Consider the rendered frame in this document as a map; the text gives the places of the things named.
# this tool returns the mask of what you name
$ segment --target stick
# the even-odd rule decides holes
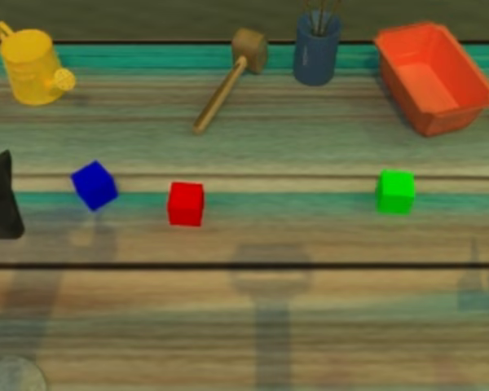
[[[306,11],[308,12],[308,16],[310,17],[311,32],[315,34],[315,21],[313,19],[313,12],[311,11],[310,7],[310,0],[304,0],[304,6],[306,8]]]
[[[342,4],[342,0],[335,0],[335,2],[333,2],[332,10],[329,12],[328,20],[326,20],[326,24],[324,25],[324,28],[323,28],[323,32],[322,32],[323,35],[326,34],[326,30],[328,29],[329,24],[332,22],[333,17],[336,14],[338,14],[338,12],[339,12],[339,6],[341,4]]]
[[[324,7],[326,6],[326,0],[320,0],[319,7],[319,24],[317,25],[317,35],[320,35],[320,28],[323,25],[323,17],[324,17]]]

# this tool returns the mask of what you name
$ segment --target red cube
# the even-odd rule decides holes
[[[200,226],[204,207],[201,183],[172,182],[166,205],[171,226]]]

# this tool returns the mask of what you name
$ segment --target round gray object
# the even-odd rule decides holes
[[[22,357],[0,356],[0,391],[47,391],[47,385],[34,362]]]

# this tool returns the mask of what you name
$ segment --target mallet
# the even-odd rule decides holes
[[[234,59],[234,67],[194,122],[195,134],[202,134],[205,131],[246,68],[253,73],[262,72],[268,59],[267,39],[261,33],[239,29],[231,41],[231,53]]]

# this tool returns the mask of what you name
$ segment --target green cube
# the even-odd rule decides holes
[[[382,170],[377,185],[377,209],[380,213],[409,214],[414,200],[413,173]]]

